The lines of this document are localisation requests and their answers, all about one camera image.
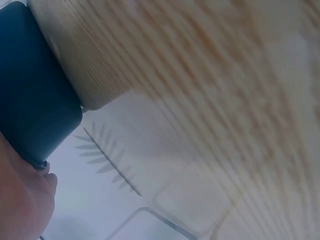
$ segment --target wood grain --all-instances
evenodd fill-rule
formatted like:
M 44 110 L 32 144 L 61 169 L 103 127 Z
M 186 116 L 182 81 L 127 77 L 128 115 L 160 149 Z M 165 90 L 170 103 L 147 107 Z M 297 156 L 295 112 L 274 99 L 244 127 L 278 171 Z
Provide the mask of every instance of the wood grain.
M 211 240 L 319 233 L 318 1 L 29 4 L 155 209 Z

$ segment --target skin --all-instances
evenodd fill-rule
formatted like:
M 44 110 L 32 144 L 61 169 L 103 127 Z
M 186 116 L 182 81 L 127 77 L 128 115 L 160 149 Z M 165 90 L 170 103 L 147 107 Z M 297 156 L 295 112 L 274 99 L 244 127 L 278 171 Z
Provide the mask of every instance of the skin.
M 54 208 L 57 176 L 36 171 L 0 133 L 0 239 L 37 240 Z

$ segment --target light wood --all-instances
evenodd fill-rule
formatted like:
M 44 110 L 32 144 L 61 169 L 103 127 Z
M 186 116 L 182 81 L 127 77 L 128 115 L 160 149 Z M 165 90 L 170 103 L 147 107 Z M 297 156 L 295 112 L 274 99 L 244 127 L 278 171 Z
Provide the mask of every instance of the light wood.
M 203 239 L 319 234 L 320 1 L 30 5 L 153 208 Z

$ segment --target finger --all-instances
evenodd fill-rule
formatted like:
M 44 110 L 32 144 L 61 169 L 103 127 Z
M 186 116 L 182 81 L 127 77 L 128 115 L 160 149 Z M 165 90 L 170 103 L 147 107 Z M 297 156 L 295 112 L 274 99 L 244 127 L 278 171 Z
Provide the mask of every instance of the finger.
M 0 132 L 0 169 L 4 166 L 11 166 L 7 152 L 7 140 Z
M 56 194 L 58 186 L 58 178 L 54 173 L 49 173 L 43 176 L 46 182 L 50 185 L 53 195 Z
M 50 172 L 50 163 L 47 162 L 45 169 L 37 171 L 40 176 L 47 175 Z

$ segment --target dark teal object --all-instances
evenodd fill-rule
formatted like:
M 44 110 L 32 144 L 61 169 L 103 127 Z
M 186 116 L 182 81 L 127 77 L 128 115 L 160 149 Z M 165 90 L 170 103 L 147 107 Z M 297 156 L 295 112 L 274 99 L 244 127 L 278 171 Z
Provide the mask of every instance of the dark teal object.
M 80 124 L 81 103 L 30 9 L 0 10 L 0 132 L 36 169 Z

